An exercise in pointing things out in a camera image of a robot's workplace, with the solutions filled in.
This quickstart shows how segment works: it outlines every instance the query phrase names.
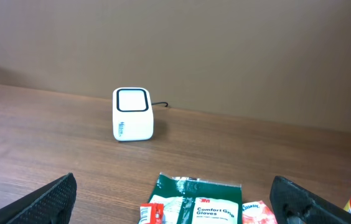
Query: black square outline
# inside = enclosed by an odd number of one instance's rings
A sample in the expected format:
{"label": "black square outline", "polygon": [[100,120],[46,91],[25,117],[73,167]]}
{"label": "black square outline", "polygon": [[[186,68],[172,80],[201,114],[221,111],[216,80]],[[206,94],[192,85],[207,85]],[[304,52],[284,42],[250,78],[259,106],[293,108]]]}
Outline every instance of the black square outline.
{"label": "black square outline", "polygon": [[[120,109],[120,106],[119,106],[119,92],[121,90],[139,90],[139,91],[142,91],[144,93],[144,97],[145,97],[145,109],[144,110],[131,110],[131,111],[123,111]],[[116,108],[118,109],[118,111],[120,112],[144,112],[144,111],[147,111],[149,109],[149,106],[148,106],[148,98],[146,97],[146,91],[143,90],[143,89],[139,89],[139,88],[122,88],[122,89],[119,89],[117,92],[116,92]]]}

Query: brown wood surface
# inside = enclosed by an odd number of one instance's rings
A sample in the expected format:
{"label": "brown wood surface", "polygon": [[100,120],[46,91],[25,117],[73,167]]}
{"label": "brown wood surface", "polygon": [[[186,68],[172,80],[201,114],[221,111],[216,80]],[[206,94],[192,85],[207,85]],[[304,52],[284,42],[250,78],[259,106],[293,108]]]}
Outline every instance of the brown wood surface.
{"label": "brown wood surface", "polygon": [[110,100],[0,85],[0,208],[68,172],[72,223],[137,223],[160,172],[241,183],[244,202],[269,205],[276,175],[351,196],[351,134],[155,108],[151,140],[119,143]]}

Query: white label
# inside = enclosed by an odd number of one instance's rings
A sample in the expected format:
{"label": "white label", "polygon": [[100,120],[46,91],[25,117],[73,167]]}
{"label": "white label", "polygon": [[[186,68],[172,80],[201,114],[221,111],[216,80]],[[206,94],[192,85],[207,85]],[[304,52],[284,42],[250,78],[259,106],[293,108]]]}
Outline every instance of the white label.
{"label": "white label", "polygon": [[141,219],[138,224],[147,224],[151,222],[152,207],[140,207]]}
{"label": "white label", "polygon": [[193,224],[237,224],[238,204],[222,199],[196,198]]}
{"label": "white label", "polygon": [[153,195],[149,203],[164,204],[163,224],[177,224],[178,215],[182,205],[182,197],[164,198],[158,195]]}
{"label": "white label", "polygon": [[258,202],[244,203],[242,205],[242,213],[249,217],[258,217],[263,213],[263,207]]}

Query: green package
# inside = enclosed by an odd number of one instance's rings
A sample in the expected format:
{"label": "green package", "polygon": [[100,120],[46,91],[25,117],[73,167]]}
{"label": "green package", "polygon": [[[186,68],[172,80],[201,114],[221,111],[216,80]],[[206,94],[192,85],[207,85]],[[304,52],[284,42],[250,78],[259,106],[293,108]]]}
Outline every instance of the green package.
{"label": "green package", "polygon": [[164,204],[163,224],[242,224],[241,185],[161,173],[149,203]]}

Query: black-framed square panel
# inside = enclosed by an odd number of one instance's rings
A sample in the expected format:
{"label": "black-framed square panel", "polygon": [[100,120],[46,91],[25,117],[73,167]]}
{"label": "black-framed square panel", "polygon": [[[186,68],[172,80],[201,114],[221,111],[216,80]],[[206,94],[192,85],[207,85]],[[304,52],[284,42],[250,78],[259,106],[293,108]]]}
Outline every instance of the black-framed square panel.
{"label": "black-framed square panel", "polygon": [[123,88],[116,92],[117,109],[121,112],[144,112],[149,108],[146,91],[139,88]]}

